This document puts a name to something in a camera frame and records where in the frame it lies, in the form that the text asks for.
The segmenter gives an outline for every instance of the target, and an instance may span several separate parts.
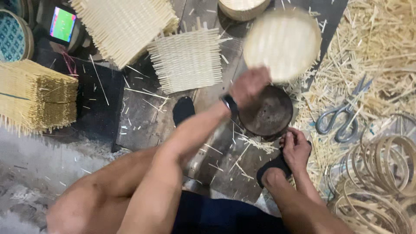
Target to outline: metal scissors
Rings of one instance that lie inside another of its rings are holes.
[[[364,77],[361,79],[361,81],[358,83],[358,85],[355,87],[354,91],[352,92],[352,94],[348,97],[349,100],[354,101],[354,96],[359,94],[361,91],[365,92],[370,88],[371,83],[373,82],[373,79],[371,79],[370,81],[368,81],[366,83],[365,86],[363,86],[364,81],[365,81],[366,75],[364,75]],[[325,113],[323,113],[321,116],[319,116],[318,120],[316,121],[316,130],[318,131],[319,134],[327,134],[328,132],[330,132],[332,130],[332,128],[334,127],[335,124],[335,120],[337,118],[337,116],[339,114],[341,114],[342,112],[345,112],[347,114],[347,119],[345,121],[345,123],[338,129],[337,133],[335,134],[335,141],[338,143],[344,143],[344,142],[348,142],[349,140],[351,140],[353,138],[353,136],[358,132],[358,121],[356,118],[354,118],[354,120],[352,120],[352,118],[355,115],[355,112],[353,111],[353,106],[348,102],[348,101],[344,101],[344,103],[333,109],[330,111],[327,111]],[[325,116],[329,115],[329,114],[334,114],[331,118],[331,120],[329,121],[328,126],[326,127],[326,129],[322,128],[322,124],[323,124],[323,120],[325,118]],[[351,134],[348,136],[344,136],[345,132],[347,130],[347,127],[349,125],[349,123],[352,121],[352,131]]]

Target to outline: concrete floor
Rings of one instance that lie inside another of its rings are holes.
[[[87,140],[61,143],[47,136],[18,137],[0,128],[0,233],[47,233],[45,214],[55,199],[87,172],[94,172],[127,153],[110,153]],[[183,188],[227,198],[184,178]],[[279,216],[264,190],[255,206]]]

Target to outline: hand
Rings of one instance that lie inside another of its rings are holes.
[[[238,108],[244,109],[257,99],[270,82],[270,72],[266,67],[251,69],[237,79],[229,92]]]
[[[289,127],[288,132],[280,139],[283,147],[283,157],[293,173],[306,171],[309,154],[312,147],[309,145],[303,132]]]

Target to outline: wristwatch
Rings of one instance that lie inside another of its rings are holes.
[[[224,104],[230,109],[231,111],[231,120],[233,122],[237,121],[238,116],[238,107],[237,103],[234,101],[233,97],[227,93],[224,96],[221,97],[221,100],[224,102]]]

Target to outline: wooden floor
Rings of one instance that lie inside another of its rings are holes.
[[[236,80],[242,72],[247,70],[242,57],[242,43],[252,21],[236,22],[228,19],[218,8],[216,0],[171,0],[171,2],[176,15],[181,19],[180,28],[182,31],[184,31],[183,22],[186,22],[189,30],[196,24],[196,17],[200,17],[201,22],[207,22],[208,28],[219,28],[220,34],[223,33],[221,38],[233,38],[220,45],[221,53],[226,57],[229,64],[222,60],[222,83],[169,95],[171,100],[163,107],[164,110],[167,110],[165,113],[158,112],[156,108],[150,105],[158,107],[162,104],[163,99],[125,90],[124,103],[126,106],[123,107],[122,117],[120,117],[120,127],[126,126],[127,129],[120,128],[120,132],[126,134],[119,134],[117,144],[131,150],[156,146],[166,140],[175,129],[172,109],[180,97],[190,96],[194,101],[196,112],[201,112],[216,102],[228,90],[231,80]],[[335,0],[333,4],[331,4],[331,0],[292,0],[291,3],[288,0],[283,2],[272,0],[267,10],[283,7],[282,4],[285,5],[286,10],[296,7],[307,11],[311,7],[312,11],[321,13],[317,17],[320,22],[325,19],[328,21],[322,34],[321,57],[323,57],[338,26],[347,0]],[[150,77],[143,80],[134,78],[139,74],[126,68],[126,80],[132,89],[142,91],[144,88],[158,95],[166,96],[158,89],[160,84],[147,54],[142,56],[132,67]],[[221,154],[208,146],[203,146],[202,150],[189,162],[185,173],[228,197],[254,203],[262,191],[255,180],[256,172],[265,162],[275,158],[279,152],[276,150],[272,154],[266,154],[252,145],[247,148],[248,145],[244,145],[243,141],[238,140],[237,135],[235,136],[237,144],[230,148],[232,137],[233,124],[227,122],[221,125],[207,142],[208,145],[220,151]],[[254,179],[243,176],[237,166],[234,166],[231,170],[237,158],[245,149],[246,152],[239,161],[239,166]],[[209,164],[218,165],[223,171]]]

